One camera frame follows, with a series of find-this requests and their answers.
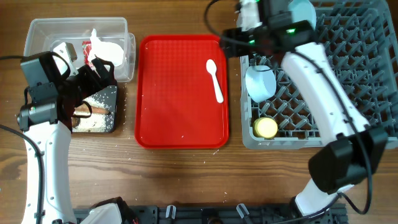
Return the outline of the white plastic spoon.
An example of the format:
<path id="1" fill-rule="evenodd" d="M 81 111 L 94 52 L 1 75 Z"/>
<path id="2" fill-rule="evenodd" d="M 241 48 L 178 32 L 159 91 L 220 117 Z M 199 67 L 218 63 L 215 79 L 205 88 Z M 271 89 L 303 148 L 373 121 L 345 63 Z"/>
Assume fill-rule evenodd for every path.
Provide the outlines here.
<path id="1" fill-rule="evenodd" d="M 217 77 L 216 77 L 216 72 L 217 72 L 216 63 L 212 59 L 208 59 L 206 61 L 206 70 L 212 77 L 213 87 L 214 87 L 215 97 L 216 97 L 217 102 L 218 103 L 224 102 L 223 94 L 222 94 L 220 85 L 218 83 Z"/>

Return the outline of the yellow plastic cup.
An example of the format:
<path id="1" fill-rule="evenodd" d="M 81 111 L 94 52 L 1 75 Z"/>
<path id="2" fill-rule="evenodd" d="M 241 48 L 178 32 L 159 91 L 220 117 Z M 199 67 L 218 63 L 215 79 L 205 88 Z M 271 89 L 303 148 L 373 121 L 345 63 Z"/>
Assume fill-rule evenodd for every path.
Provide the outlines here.
<path id="1" fill-rule="evenodd" d="M 271 118 L 258 118 L 254 121 L 253 132 L 256 137 L 272 139 L 278 132 L 278 125 Z"/>

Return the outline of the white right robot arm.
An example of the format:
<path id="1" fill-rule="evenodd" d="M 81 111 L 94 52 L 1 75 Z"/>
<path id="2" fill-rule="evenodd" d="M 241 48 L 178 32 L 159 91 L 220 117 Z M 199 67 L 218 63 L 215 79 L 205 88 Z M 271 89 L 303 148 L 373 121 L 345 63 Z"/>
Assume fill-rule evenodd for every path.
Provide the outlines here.
<path id="1" fill-rule="evenodd" d="M 248 30 L 226 29 L 221 47 L 227 57 L 255 53 L 282 53 L 280 66 L 305 100 L 324 147 L 308 162 L 311 179 L 294 198 L 301 218 L 319 216 L 345 191 L 368 182 L 366 214 L 372 199 L 373 174 L 386 148 L 388 134 L 372 127 L 352 104 L 336 78 L 309 21 L 260 25 Z"/>

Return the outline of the light blue plate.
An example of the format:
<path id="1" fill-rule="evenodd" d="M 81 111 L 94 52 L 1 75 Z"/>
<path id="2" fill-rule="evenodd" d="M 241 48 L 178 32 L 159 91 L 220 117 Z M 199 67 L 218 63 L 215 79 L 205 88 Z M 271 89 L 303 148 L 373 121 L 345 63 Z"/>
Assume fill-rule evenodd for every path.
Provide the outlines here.
<path id="1" fill-rule="evenodd" d="M 292 13 L 293 22 L 308 21 L 313 30 L 315 30 L 317 14 L 309 0 L 293 0 L 289 3 L 288 10 Z"/>

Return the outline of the small light blue bowl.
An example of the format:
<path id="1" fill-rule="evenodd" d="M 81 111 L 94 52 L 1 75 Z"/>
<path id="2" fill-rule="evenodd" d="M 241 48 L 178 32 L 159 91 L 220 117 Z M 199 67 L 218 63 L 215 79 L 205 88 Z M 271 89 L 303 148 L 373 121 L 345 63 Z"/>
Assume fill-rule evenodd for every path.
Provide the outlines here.
<path id="1" fill-rule="evenodd" d="M 272 98 L 277 88 L 274 72 L 267 65 L 250 66 L 246 70 L 245 84 L 248 95 L 256 103 Z"/>

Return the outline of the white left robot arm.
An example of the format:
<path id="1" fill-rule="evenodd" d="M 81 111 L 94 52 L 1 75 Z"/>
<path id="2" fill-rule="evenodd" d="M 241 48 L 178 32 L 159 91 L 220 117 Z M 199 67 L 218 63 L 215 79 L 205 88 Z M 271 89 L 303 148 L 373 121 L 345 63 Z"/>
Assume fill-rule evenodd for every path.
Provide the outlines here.
<path id="1" fill-rule="evenodd" d="M 115 86 L 114 65 L 101 58 L 72 75 L 60 71 L 54 52 L 21 60 L 28 86 L 18 115 L 27 149 L 27 197 L 23 223 L 77 223 L 68 174 L 68 151 L 75 109 L 85 98 Z"/>

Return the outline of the brown sweet potato piece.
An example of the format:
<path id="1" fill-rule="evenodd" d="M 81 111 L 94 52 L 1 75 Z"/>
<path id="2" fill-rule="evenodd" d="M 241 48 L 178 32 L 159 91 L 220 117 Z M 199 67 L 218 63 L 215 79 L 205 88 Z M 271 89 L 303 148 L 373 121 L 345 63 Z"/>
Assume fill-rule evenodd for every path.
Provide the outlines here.
<path id="1" fill-rule="evenodd" d="M 77 108 L 75 108 L 75 115 L 82 115 L 82 116 L 88 116 L 90 114 L 100 114 L 100 115 L 109 115 L 111 112 L 105 108 L 99 108 L 95 106 L 91 106 L 89 108 L 87 105 L 81 105 Z"/>

